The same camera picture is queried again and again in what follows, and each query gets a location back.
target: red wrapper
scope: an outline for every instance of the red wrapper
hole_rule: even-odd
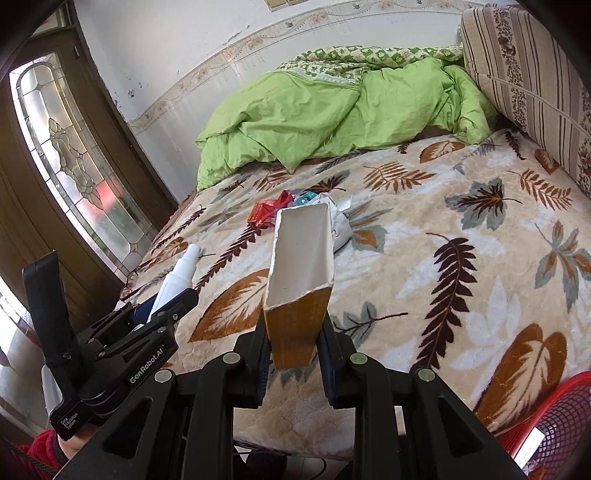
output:
[[[274,226],[277,212],[289,206],[293,201],[293,195],[287,190],[283,190],[276,200],[256,202],[246,222],[254,228]]]

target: brown leaf print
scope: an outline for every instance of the brown leaf print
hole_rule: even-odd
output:
[[[273,171],[268,170],[264,177],[261,177],[254,183],[254,188],[258,192],[266,192],[274,189],[291,178],[287,170]]]
[[[417,140],[411,140],[410,142],[403,142],[400,145],[396,146],[396,150],[398,150],[398,153],[401,153],[402,155],[406,155],[408,153],[408,147],[410,145],[412,145],[413,143],[415,143]]]
[[[515,152],[515,155],[517,155],[517,158],[519,158],[520,160],[525,160],[525,158],[521,156],[521,153],[519,151],[519,137],[507,131],[505,132],[505,139],[507,140],[507,144]]]
[[[565,362],[564,335],[544,340],[540,325],[528,325],[503,355],[474,413],[492,432],[519,423],[558,386]]]
[[[353,232],[355,242],[360,245],[369,245],[370,247],[378,247],[378,239],[375,233],[371,230],[356,230]]]
[[[435,160],[436,158],[442,157],[451,152],[455,152],[456,150],[460,150],[464,147],[465,145],[463,143],[454,142],[451,140],[445,140],[443,142],[431,144],[421,152],[421,163]]]
[[[240,175],[236,180],[234,180],[230,185],[226,185],[225,187],[220,188],[217,191],[216,197],[212,200],[212,203],[216,203],[218,200],[223,199],[229,193],[232,193],[238,187],[244,189],[244,182],[247,181],[248,175]]]
[[[347,153],[346,155],[341,155],[340,157],[323,158],[322,163],[320,164],[320,167],[318,167],[318,169],[316,170],[316,174],[322,173],[322,172],[328,170],[329,168],[336,167],[340,163],[350,160],[351,158],[358,157],[359,155],[367,153],[368,151],[369,150],[364,150],[364,149],[360,148],[358,150],[353,150],[353,151]]]
[[[399,188],[411,190],[416,185],[421,185],[422,180],[430,179],[435,175],[434,173],[425,173],[421,170],[408,171],[396,161],[386,163],[380,167],[370,167],[367,165],[364,165],[364,167],[372,170],[363,180],[365,187],[371,189],[372,192],[382,187],[386,191],[391,188],[394,193],[398,193]]]
[[[268,268],[259,270],[225,290],[207,307],[189,342],[215,340],[254,327],[262,308],[268,274]]]
[[[155,265],[159,263],[167,261],[169,258],[174,257],[175,255],[179,254],[180,252],[184,252],[189,243],[187,243],[182,236],[178,236],[171,242],[169,242],[154,258],[151,258],[143,265],[140,265],[137,269],[138,272],[144,272],[149,270]]]
[[[454,334],[450,326],[461,327],[462,323],[454,312],[469,312],[466,301],[462,297],[472,297],[472,292],[464,285],[475,283],[476,279],[468,272],[476,271],[470,260],[476,258],[470,250],[474,247],[468,245],[466,238],[454,238],[450,240],[438,233],[427,233],[443,238],[447,241],[437,249],[433,257],[439,257],[436,264],[440,263],[441,276],[438,285],[431,295],[438,293],[431,305],[434,307],[425,316],[426,320],[432,319],[423,330],[423,341],[418,346],[421,351],[416,363],[411,367],[411,372],[417,368],[439,368],[439,357],[446,354],[448,343],[453,343]]]
[[[534,152],[534,157],[538,163],[542,165],[542,168],[548,173],[548,175],[552,175],[560,167],[560,163],[550,157],[546,150],[541,148],[538,148]]]
[[[202,206],[199,206],[199,210],[197,210],[197,212],[192,213],[191,216],[189,218],[187,218],[178,228],[176,228],[175,230],[173,230],[170,234],[168,234],[162,240],[160,240],[158,243],[156,243],[152,247],[152,250],[150,251],[150,253],[153,254],[157,249],[159,249],[161,246],[163,246],[171,238],[177,236],[180,232],[182,232],[183,230],[185,230],[195,220],[197,220],[199,217],[201,217],[201,215],[203,214],[203,212],[205,212],[205,208],[202,207]]]
[[[222,256],[209,268],[207,273],[201,277],[195,286],[195,290],[201,291],[217,272],[223,269],[228,262],[232,261],[233,257],[239,257],[242,250],[246,250],[249,243],[253,244],[256,241],[257,236],[261,236],[262,230],[263,229],[261,228],[254,228],[251,225],[247,226],[240,237],[238,237],[238,240],[232,243]]]
[[[525,190],[534,200],[541,202],[546,208],[566,210],[573,203],[569,197],[570,188],[559,189],[549,181],[542,179],[539,174],[530,168],[521,174],[511,170],[509,172],[519,175],[521,189]]]
[[[339,185],[347,179],[349,173],[349,170],[340,171],[330,177],[320,180],[317,184],[312,185],[306,190],[317,194],[328,193],[331,190],[342,190],[343,192],[346,192],[346,189],[339,188]]]

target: person's hand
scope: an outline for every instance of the person's hand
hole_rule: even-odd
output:
[[[57,436],[57,442],[60,444],[60,448],[64,452],[64,455],[71,460],[72,457],[78,453],[78,451],[86,445],[86,442],[90,440],[100,427],[86,423],[82,426],[78,432],[70,440],[62,440],[60,436]]]

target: red plastic basket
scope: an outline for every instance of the red plastic basket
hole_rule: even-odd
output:
[[[591,372],[582,372],[559,386],[528,419],[497,436],[515,457],[536,427],[545,438],[528,462],[525,473],[543,468],[543,480],[553,480],[573,453],[591,421]]]

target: white spray bottle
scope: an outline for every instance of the white spray bottle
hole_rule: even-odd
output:
[[[193,275],[197,270],[197,260],[201,254],[201,248],[198,245],[191,244],[185,250],[185,253],[178,259],[171,273],[164,277],[164,282],[154,301],[154,306],[150,311],[148,322],[152,315],[160,308],[166,305],[186,288],[192,288]]]

